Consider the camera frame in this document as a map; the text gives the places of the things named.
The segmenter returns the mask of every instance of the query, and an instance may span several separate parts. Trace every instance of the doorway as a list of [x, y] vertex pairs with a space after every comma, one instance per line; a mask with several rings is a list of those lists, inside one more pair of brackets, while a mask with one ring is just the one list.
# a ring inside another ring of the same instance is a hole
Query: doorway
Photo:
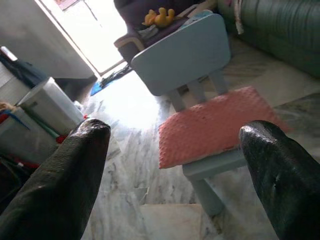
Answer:
[[124, 60], [114, 42], [127, 27], [112, 0], [40, 0], [100, 75]]

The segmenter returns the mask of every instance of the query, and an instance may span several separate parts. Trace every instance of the seat cushion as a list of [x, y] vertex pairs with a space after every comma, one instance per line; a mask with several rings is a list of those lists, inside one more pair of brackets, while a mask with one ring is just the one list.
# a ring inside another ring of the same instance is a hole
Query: seat cushion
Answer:
[[234, 149], [240, 128], [254, 120], [288, 130], [252, 86], [177, 112], [159, 128], [159, 167], [171, 168]]

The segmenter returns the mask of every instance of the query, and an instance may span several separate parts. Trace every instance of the fabric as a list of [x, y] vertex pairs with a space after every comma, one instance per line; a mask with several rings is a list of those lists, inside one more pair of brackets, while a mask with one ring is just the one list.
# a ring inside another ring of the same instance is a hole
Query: fabric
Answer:
[[[234, 4], [218, 0], [228, 32], [236, 34]], [[238, 37], [319, 78], [319, 11], [319, 0], [245, 0], [240, 13], [244, 33]]]
[[33, 88], [42, 81], [46, 80], [48, 76], [41, 70], [35, 68], [32, 64], [16, 60], [10, 61], [7, 57], [0, 54], [0, 62], [20, 81], [25, 83], [28, 87]]
[[171, 168], [234, 149], [240, 128], [253, 120], [288, 129], [251, 86], [177, 112], [159, 128], [159, 167]]

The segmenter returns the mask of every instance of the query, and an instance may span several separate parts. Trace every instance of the floor tile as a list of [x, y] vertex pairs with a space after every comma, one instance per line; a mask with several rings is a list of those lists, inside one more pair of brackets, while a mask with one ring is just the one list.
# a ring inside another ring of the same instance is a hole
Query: floor tile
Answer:
[[198, 204], [140, 207], [150, 240], [199, 240], [202, 208]]

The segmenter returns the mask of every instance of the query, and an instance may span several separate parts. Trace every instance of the armchair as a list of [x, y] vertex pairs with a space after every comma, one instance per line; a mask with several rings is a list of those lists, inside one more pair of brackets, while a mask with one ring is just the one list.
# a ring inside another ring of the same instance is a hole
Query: armchair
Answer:
[[[114, 5], [127, 26], [127, 34], [115, 41], [114, 45], [128, 64], [143, 49], [155, 44], [159, 40], [175, 32], [188, 19], [186, 15], [196, 6], [191, 7], [196, 0], [114, 0]], [[160, 31], [147, 40], [143, 40], [138, 34], [142, 27], [145, 15], [150, 9], [158, 10], [160, 7], [174, 9], [175, 15], [182, 13], [181, 18], [175, 20], [170, 26]]]

